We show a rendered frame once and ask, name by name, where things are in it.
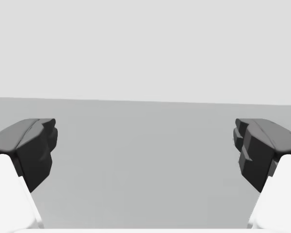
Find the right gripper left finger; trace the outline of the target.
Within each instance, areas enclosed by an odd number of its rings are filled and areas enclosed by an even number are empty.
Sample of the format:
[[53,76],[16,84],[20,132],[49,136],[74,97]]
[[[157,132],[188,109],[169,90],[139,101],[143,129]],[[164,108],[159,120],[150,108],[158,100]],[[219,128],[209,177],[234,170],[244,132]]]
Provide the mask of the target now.
[[0,131],[0,229],[44,228],[32,192],[50,174],[55,124],[29,118]]

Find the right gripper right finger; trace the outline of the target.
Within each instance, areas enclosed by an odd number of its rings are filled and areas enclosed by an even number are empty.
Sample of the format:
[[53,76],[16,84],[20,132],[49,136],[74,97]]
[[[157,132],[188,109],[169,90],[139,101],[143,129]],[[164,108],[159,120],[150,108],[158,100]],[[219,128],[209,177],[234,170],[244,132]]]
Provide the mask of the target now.
[[259,192],[249,229],[291,229],[291,131],[262,118],[233,130],[242,176]]

